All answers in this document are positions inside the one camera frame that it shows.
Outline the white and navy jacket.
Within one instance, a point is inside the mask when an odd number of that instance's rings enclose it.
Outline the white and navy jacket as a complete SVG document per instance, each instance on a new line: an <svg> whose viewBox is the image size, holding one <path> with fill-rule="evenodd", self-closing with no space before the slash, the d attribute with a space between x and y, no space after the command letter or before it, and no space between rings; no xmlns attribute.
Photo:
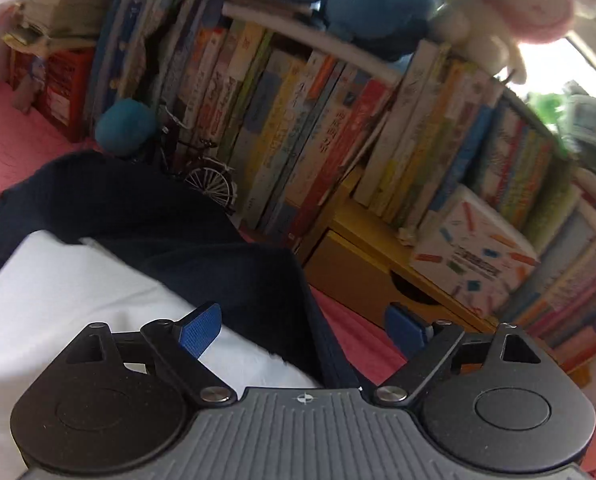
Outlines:
<svg viewBox="0 0 596 480"><path fill-rule="evenodd" d="M209 301L223 327L202 360L235 390L360 385L294 255L244 240L205 196L93 151L4 191L0 479L25 470L15 402L85 325L133 332Z"/></svg>

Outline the pocket label printer box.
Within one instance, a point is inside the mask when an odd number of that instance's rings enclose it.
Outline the pocket label printer box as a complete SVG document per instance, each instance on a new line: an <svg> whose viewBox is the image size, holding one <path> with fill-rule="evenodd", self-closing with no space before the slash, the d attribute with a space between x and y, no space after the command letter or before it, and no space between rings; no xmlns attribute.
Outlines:
<svg viewBox="0 0 596 480"><path fill-rule="evenodd" d="M539 265L526 237L459 185L413 248L410 266L464 308L488 318Z"/></svg>

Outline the wooden desk drawer organizer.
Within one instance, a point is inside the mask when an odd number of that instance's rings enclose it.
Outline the wooden desk drawer organizer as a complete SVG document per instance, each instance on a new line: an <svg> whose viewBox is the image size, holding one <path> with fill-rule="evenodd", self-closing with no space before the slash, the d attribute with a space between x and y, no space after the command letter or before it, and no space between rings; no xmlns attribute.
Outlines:
<svg viewBox="0 0 596 480"><path fill-rule="evenodd" d="M335 186L296 246L310 284L378 326L384 324L386 305L398 302L425 321L447 320L468 332L493 333L498 318L467 309L410 266L412 249L400 243L398 232L353 198L362 177L357 166Z"/></svg>

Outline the miniature bicycle model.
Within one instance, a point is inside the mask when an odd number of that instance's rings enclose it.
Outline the miniature bicycle model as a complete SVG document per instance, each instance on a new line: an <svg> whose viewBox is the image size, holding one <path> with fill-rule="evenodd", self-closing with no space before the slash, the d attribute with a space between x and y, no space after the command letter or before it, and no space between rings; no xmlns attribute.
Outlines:
<svg viewBox="0 0 596 480"><path fill-rule="evenodd" d="M195 140L191 126L184 124L168 107L163 105L160 110L164 119L147 141L146 162L232 214L237 184L233 169L211 155L218 144L204 138Z"/></svg>

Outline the blue plush ball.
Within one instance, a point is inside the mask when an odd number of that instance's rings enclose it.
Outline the blue plush ball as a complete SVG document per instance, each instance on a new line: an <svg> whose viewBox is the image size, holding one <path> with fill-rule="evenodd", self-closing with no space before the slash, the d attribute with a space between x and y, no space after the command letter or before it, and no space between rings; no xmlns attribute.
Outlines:
<svg viewBox="0 0 596 480"><path fill-rule="evenodd" d="M123 99L100 116L94 139L106 153L126 156L137 151L157 130L155 113L145 104Z"/></svg>

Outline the row of upright books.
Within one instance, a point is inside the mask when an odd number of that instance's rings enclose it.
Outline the row of upright books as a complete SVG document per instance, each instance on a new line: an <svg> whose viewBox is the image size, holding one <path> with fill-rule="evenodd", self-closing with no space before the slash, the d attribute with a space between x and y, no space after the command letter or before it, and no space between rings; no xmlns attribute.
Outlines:
<svg viewBox="0 0 596 480"><path fill-rule="evenodd" d="M521 232L539 265L490 316L557 362L596 353L596 208L539 117L429 37L385 61L330 34L319 3L186 0L141 102L164 105L233 169L234 214L296 252L347 174L353 198L412 249L459 185Z"/></svg>

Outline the pink rabbit print towel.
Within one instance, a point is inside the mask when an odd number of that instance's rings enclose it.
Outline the pink rabbit print towel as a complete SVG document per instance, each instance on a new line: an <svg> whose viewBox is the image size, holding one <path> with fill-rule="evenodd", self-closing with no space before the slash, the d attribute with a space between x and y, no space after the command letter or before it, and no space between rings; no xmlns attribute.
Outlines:
<svg viewBox="0 0 596 480"><path fill-rule="evenodd" d="M385 315L378 326L308 289L360 385L229 385L233 404L196 405L140 328L93 322L15 402L14 479L584 477L594 407L521 328L465 330L414 404L378 405L374 390L406 363Z"/></svg>

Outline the red plastic basket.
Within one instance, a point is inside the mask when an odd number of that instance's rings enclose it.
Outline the red plastic basket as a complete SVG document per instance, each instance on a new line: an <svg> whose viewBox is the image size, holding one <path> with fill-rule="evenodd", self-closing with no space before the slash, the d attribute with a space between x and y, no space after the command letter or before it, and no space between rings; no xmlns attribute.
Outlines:
<svg viewBox="0 0 596 480"><path fill-rule="evenodd" d="M30 75L39 89L32 106L71 143L86 137L83 111L94 58L93 48L63 50L46 60L10 50L8 82L17 89Z"/></svg>

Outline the pink and white plush doll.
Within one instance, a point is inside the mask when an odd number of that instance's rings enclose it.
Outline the pink and white plush doll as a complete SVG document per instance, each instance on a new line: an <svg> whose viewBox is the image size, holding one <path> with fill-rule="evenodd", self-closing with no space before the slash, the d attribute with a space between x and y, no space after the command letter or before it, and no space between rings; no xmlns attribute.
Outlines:
<svg viewBox="0 0 596 480"><path fill-rule="evenodd" d="M429 37L491 76L507 70L513 84L524 84L519 46L559 40L574 17L575 0L446 0L429 22Z"/></svg>

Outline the stack of papers and notebooks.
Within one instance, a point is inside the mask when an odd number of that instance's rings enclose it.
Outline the stack of papers and notebooks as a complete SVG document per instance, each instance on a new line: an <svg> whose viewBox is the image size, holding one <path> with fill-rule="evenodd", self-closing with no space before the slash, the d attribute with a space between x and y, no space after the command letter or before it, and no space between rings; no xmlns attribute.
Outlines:
<svg viewBox="0 0 596 480"><path fill-rule="evenodd" d="M14 51L48 58L92 48L112 0L21 0L2 40Z"/></svg>

